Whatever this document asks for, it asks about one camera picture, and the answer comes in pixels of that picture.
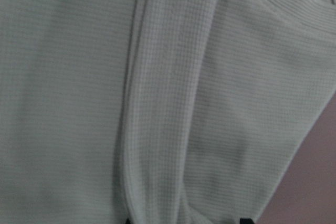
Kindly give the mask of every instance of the dark object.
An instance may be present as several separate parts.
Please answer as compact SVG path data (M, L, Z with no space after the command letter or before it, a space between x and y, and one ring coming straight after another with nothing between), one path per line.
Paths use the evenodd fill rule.
M240 219L239 224L255 224L252 219Z

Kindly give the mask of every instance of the clothing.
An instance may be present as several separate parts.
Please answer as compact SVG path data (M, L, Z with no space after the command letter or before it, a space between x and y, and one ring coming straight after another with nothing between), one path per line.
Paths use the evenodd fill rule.
M256 221L336 90L322 0L0 5L0 223Z

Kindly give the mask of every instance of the gray fabric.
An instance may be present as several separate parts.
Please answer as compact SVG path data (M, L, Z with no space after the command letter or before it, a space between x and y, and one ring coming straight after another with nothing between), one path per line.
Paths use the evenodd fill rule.
M257 220L336 90L328 1L0 6L0 223Z

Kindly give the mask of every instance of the neckline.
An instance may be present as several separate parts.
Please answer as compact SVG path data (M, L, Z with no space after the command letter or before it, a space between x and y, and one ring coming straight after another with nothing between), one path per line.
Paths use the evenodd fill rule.
M336 39L336 5L323 0L263 0L275 12L306 30Z

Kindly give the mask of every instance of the mauve background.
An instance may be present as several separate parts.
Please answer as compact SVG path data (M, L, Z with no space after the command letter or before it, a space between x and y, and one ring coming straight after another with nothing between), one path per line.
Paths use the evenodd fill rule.
M256 224L335 223L336 95L334 94L306 136Z

